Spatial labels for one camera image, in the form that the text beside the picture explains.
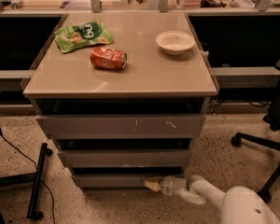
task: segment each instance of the black cable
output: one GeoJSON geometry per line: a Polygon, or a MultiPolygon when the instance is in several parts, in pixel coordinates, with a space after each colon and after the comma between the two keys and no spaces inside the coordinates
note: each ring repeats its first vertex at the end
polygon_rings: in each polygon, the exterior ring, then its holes
{"type": "MultiPolygon", "coordinates": [[[[36,162],[33,161],[29,156],[27,156],[26,154],[24,154],[22,151],[20,151],[17,147],[15,147],[13,144],[11,144],[4,136],[3,136],[3,132],[2,129],[0,127],[0,136],[4,139],[4,141],[6,141],[10,146],[12,146],[13,148],[15,148],[20,154],[22,154],[23,157],[25,157],[26,159],[28,159],[29,161],[31,161],[34,165],[35,168],[37,169],[37,165],[36,162]]],[[[52,191],[50,190],[50,188],[48,187],[48,185],[41,179],[41,182],[43,183],[43,185],[47,188],[47,190],[49,191],[49,194],[51,196],[52,199],[52,218],[53,218],[53,223],[55,224],[55,214],[54,214],[54,208],[55,208],[55,201],[54,201],[54,196],[52,191]]]]}

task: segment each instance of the concrete floor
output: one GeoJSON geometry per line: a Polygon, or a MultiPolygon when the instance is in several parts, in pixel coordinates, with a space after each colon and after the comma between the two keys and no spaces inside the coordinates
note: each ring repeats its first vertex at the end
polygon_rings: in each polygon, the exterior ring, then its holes
{"type": "MultiPolygon", "coordinates": [[[[280,141],[270,131],[264,114],[207,115],[203,132],[192,148],[185,176],[201,175],[227,191],[234,186],[259,190],[280,160],[280,153],[245,142],[240,148],[230,144],[236,132],[252,133],[280,141]]],[[[44,181],[54,196],[54,216],[58,224],[109,223],[219,223],[220,213],[207,203],[194,205],[177,197],[163,196],[148,189],[90,190],[82,192],[63,168],[57,150],[38,127],[34,115],[0,112],[3,134],[33,160],[38,160],[41,143],[48,142],[53,155],[47,158],[44,181]]],[[[0,176],[33,172],[34,165],[0,137],[0,176]]],[[[280,218],[280,179],[271,189],[270,208],[280,218]]],[[[6,223],[35,223],[26,218],[31,187],[0,189],[0,210],[6,223]]],[[[36,223],[53,223],[52,199],[43,188],[39,204],[44,217],[36,223]]]]}

